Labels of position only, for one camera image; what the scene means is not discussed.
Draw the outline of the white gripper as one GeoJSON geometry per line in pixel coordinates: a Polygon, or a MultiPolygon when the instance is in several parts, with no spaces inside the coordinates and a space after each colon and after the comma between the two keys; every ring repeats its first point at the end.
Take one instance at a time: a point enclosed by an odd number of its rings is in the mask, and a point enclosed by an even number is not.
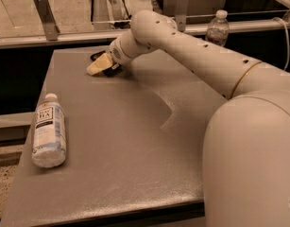
{"type": "Polygon", "coordinates": [[[150,45],[137,42],[130,30],[125,31],[118,38],[111,42],[109,54],[94,54],[91,56],[93,62],[86,68],[90,76],[97,75],[113,65],[113,61],[125,65],[137,57],[153,51],[150,45]]]}

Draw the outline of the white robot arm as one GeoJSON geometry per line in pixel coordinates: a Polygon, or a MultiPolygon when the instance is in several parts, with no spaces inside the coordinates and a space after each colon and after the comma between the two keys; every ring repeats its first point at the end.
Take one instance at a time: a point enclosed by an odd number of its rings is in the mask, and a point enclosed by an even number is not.
{"type": "Polygon", "coordinates": [[[227,101],[204,137],[206,227],[290,227],[290,73],[178,30],[151,10],[87,68],[96,75],[160,49],[227,101]]]}

